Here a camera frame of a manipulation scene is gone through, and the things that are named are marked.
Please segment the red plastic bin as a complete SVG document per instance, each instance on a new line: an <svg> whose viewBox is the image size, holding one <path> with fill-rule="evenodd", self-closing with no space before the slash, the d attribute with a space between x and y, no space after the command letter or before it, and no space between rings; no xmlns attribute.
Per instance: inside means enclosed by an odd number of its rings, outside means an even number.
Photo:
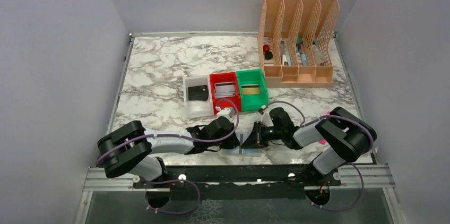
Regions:
<svg viewBox="0 0 450 224"><path fill-rule="evenodd" d="M209 77L214 114L218 113L218 110L216 109L217 104L219 104L221 109L232 107L230 102L227 101L221 101L219 103L220 99L229 99L236 105L238 111L242 111L241 96L236 73L216 73L210 74Z"/></svg>

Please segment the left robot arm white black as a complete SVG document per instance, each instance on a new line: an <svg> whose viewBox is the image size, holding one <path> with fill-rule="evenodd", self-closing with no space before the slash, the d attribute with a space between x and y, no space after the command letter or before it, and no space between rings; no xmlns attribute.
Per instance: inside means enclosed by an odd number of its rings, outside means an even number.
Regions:
<svg viewBox="0 0 450 224"><path fill-rule="evenodd" d="M108 178L130 173L155 181L165 174L161 153L199 154L210 147L234 149L239 145L234 123L224 117L175 132L147 131L141 121L134 120L97 142L97 164Z"/></svg>

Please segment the silver credit card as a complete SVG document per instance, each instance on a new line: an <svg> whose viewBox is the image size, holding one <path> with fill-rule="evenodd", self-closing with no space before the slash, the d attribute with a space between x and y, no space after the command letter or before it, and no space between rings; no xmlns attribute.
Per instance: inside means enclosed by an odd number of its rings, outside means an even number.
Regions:
<svg viewBox="0 0 450 224"><path fill-rule="evenodd" d="M214 84L214 97L226 98L234 97L236 94L236 88L234 82L220 82Z"/></svg>

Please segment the green plastic bin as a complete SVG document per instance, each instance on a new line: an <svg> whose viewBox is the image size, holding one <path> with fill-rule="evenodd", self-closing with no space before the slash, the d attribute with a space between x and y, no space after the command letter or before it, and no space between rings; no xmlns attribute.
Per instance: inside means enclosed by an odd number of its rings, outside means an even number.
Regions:
<svg viewBox="0 0 450 224"><path fill-rule="evenodd" d="M260 109L269 102L263 72L260 68L236 71L240 96L241 110L253 111Z"/></svg>

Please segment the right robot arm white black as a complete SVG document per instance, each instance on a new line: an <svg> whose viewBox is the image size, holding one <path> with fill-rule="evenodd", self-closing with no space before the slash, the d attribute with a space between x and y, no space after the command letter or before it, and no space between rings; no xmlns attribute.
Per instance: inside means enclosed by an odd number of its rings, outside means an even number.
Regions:
<svg viewBox="0 0 450 224"><path fill-rule="evenodd" d="M308 164L305 174L308 179L319 180L338 166L355 162L372 149L376 139L377 133L370 125L342 107L301 126L294 125L289 114L277 107L262 113L262 120L254 123L241 146L259 149L267 147L269 141L281 140L287 148L300 150L325 140L328 149Z"/></svg>

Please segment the white plastic bin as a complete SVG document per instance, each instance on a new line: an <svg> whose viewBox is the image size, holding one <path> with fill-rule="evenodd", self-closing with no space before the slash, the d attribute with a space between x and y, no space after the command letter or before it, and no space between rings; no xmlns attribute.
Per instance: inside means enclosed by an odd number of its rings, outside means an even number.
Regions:
<svg viewBox="0 0 450 224"><path fill-rule="evenodd" d="M186 118L214 115L209 75L184 77L183 93Z"/></svg>

